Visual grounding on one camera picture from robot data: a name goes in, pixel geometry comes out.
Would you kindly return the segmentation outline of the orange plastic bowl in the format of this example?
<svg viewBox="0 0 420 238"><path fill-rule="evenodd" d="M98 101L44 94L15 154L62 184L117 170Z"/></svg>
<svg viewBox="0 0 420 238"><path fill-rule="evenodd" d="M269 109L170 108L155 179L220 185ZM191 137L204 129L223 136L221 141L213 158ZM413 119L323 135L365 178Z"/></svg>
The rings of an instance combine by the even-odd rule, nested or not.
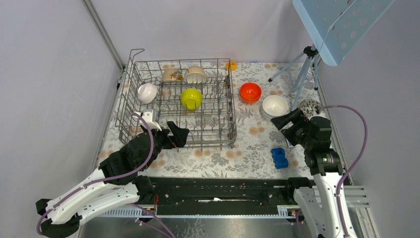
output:
<svg viewBox="0 0 420 238"><path fill-rule="evenodd" d="M248 100L248 99L245 99L245 98L241 98L241 100L244 103L252 104L252 103L258 102L259 101L259 98L255 98L255 99L251 99L251 100Z"/></svg>
<svg viewBox="0 0 420 238"><path fill-rule="evenodd" d="M253 82L244 83L239 89L240 98L248 100L260 98L262 95L261 87Z"/></svg>

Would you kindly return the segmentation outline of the white ribbed ceramic bowl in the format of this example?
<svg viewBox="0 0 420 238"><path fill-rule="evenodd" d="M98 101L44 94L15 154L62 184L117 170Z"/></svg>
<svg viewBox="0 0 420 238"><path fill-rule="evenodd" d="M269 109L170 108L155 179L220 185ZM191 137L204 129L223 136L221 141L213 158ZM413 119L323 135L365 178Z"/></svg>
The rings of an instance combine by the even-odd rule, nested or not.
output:
<svg viewBox="0 0 420 238"><path fill-rule="evenodd" d="M279 117L288 112L289 105L283 97L270 95L263 100L262 110L269 116Z"/></svg>

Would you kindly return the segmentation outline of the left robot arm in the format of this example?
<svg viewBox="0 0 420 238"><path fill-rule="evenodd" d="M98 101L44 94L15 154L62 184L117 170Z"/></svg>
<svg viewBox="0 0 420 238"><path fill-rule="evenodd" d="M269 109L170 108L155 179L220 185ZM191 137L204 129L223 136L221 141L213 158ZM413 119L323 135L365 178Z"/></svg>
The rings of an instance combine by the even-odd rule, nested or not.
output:
<svg viewBox="0 0 420 238"><path fill-rule="evenodd" d="M167 126L167 129L142 126L142 133L111 153L72 191L56 199L38 200L36 209L41 215L38 234L66 238L108 210L153 201L155 194L150 179L138 172L146 170L163 149L184 147L190 132L173 121L168 121Z"/></svg>

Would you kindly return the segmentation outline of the small white ceramic bowl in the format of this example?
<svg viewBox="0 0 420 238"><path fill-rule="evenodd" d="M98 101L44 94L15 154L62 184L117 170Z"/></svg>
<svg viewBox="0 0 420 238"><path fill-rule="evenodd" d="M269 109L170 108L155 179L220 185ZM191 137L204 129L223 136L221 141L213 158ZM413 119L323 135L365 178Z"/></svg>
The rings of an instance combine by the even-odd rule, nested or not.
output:
<svg viewBox="0 0 420 238"><path fill-rule="evenodd" d="M158 87L152 83L142 84L137 90L137 97L143 104L150 103L157 95Z"/></svg>

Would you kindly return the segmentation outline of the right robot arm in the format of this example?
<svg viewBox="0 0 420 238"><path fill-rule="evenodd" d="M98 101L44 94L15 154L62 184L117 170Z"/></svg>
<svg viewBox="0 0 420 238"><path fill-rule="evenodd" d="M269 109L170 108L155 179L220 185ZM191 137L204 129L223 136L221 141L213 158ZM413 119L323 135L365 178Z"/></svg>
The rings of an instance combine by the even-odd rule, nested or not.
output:
<svg viewBox="0 0 420 238"><path fill-rule="evenodd" d="M338 153L331 145L331 121L307 118L300 109L272 118L271 122L292 145L304 149L305 163L313 176L320 202L315 199L308 178L289 178L284 198L298 204L313 238L355 238L343 182L344 172Z"/></svg>

